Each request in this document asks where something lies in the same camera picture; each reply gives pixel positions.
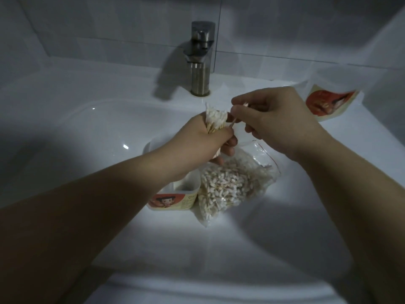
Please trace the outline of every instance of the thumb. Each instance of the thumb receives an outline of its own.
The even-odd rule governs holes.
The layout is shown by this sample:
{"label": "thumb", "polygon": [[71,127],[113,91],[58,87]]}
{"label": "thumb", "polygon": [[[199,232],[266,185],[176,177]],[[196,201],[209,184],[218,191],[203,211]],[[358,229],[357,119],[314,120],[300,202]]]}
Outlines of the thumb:
{"label": "thumb", "polygon": [[215,146],[221,147],[233,136],[233,129],[226,126],[221,128],[220,130],[210,133],[208,136],[213,141],[213,144],[215,144]]}
{"label": "thumb", "polygon": [[230,109],[230,113],[233,117],[255,128],[262,112],[237,104]]}

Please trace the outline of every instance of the faucet spout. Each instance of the faucet spout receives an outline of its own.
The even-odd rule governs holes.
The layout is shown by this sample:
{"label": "faucet spout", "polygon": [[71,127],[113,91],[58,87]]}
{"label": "faucet spout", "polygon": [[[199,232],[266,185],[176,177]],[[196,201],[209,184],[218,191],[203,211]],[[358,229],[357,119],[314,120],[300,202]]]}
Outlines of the faucet spout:
{"label": "faucet spout", "polygon": [[215,23],[193,21],[191,40],[184,47],[184,56],[191,65],[192,81],[190,92],[195,96],[209,95],[209,75],[215,36]]}

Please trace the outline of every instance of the printed label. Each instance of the printed label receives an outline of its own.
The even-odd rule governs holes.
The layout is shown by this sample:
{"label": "printed label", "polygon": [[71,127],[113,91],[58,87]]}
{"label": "printed label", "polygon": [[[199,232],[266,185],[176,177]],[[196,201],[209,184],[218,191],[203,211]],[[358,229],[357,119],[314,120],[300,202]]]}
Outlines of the printed label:
{"label": "printed label", "polygon": [[154,210],[185,210],[190,209],[197,197],[197,192],[192,194],[156,194],[148,202]]}
{"label": "printed label", "polygon": [[319,120],[325,120],[341,115],[357,94],[358,91],[337,94],[314,84],[305,103],[312,114],[316,115]]}

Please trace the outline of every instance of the faucet handle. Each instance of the faucet handle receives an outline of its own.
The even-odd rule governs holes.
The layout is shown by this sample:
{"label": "faucet handle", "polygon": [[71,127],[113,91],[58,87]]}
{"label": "faucet handle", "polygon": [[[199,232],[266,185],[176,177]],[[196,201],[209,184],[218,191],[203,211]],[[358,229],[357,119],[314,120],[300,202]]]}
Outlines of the faucet handle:
{"label": "faucet handle", "polygon": [[199,42],[215,40],[215,23],[211,21],[191,22],[191,39]]}

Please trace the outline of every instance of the forearm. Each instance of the forearm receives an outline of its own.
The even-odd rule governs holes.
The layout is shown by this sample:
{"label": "forearm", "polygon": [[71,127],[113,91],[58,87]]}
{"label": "forearm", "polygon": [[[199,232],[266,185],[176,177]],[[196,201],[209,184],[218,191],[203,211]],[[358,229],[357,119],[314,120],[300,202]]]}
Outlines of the forearm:
{"label": "forearm", "polygon": [[403,296],[404,189],[333,139],[306,152],[299,163],[376,297],[398,302]]}
{"label": "forearm", "polygon": [[169,182],[164,159],[137,157],[1,209],[0,297],[55,302]]}

